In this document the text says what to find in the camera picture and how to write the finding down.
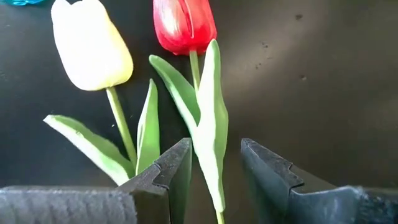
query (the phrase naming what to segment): flower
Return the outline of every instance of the flower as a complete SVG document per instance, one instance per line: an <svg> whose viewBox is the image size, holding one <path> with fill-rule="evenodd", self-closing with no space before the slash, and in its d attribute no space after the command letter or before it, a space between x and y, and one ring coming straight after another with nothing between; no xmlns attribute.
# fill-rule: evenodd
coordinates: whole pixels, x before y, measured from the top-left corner
<svg viewBox="0 0 398 224"><path fill-rule="evenodd" d="M72 83L82 90L100 90L129 80L129 50L98 0L69 4L55 0L51 17L55 44Z"/></svg>
<svg viewBox="0 0 398 224"><path fill-rule="evenodd" d="M175 55L206 51L217 30L208 0L154 0L156 36Z"/></svg>

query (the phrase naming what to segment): black background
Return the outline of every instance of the black background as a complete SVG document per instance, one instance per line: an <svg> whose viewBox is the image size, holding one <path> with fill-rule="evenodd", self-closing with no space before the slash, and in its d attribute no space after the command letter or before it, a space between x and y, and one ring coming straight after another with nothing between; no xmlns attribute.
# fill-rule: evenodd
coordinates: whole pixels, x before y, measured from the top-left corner
<svg viewBox="0 0 398 224"><path fill-rule="evenodd" d="M42 119L64 114L122 148L104 91L77 89L52 35L48 1L0 5L0 186L100 185L112 181ZM187 57L158 44L152 1L103 0L134 60L117 90L132 135L149 78L159 89L161 143L188 136L150 54L190 79ZM222 54L229 143L224 188L227 223L254 221L239 143L252 138L336 185L397 187L398 2L340 0L210 1ZM194 160L187 223L214 223Z"/></svg>

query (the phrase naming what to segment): green leaf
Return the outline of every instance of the green leaf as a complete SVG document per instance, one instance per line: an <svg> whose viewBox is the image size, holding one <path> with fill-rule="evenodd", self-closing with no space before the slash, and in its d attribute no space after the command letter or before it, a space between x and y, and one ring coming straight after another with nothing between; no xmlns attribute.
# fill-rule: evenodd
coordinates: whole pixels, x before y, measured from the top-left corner
<svg viewBox="0 0 398 224"><path fill-rule="evenodd" d="M228 112L221 91L221 59L216 40L210 42L206 51L197 99L201 118L193 135L193 145L215 210L222 212L225 209L222 173L228 137Z"/></svg>
<svg viewBox="0 0 398 224"><path fill-rule="evenodd" d="M92 133L84 124L62 115L48 115L44 122L63 134L82 153L121 185L134 176L134 166L110 141Z"/></svg>
<svg viewBox="0 0 398 224"><path fill-rule="evenodd" d="M151 55L149 56L149 62L163 79L185 124L192 133L200 120L200 110L195 90L179 71L162 58Z"/></svg>
<svg viewBox="0 0 398 224"><path fill-rule="evenodd" d="M160 156L159 119L157 116L157 89L149 80L147 98L142 109L137 130L136 175L148 168Z"/></svg>

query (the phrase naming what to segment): black surface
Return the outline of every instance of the black surface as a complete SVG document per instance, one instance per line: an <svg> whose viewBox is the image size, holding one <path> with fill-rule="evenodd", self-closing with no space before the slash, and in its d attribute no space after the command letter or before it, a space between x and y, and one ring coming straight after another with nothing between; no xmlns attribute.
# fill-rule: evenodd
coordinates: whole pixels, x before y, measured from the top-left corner
<svg viewBox="0 0 398 224"><path fill-rule="evenodd" d="M133 135L149 78L159 89L161 144L188 132L149 54L189 77L186 57L157 43L151 1L102 1L134 59L118 87ZM52 37L50 5L0 6L0 186L114 186L63 136L49 113L79 119L119 147L104 91L68 80ZM213 0L222 54L229 146L224 165L227 223L253 222L240 138L251 138L335 185L397 187L398 2ZM187 223L214 223L196 161Z"/></svg>

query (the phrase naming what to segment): blue object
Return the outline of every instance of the blue object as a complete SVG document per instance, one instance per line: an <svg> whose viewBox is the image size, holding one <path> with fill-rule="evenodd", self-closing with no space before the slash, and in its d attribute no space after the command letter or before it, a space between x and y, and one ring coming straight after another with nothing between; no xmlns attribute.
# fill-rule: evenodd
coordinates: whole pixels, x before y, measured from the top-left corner
<svg viewBox="0 0 398 224"><path fill-rule="evenodd" d="M25 6L27 4L37 4L44 0L0 0L0 1L12 4L13 6Z"/></svg>

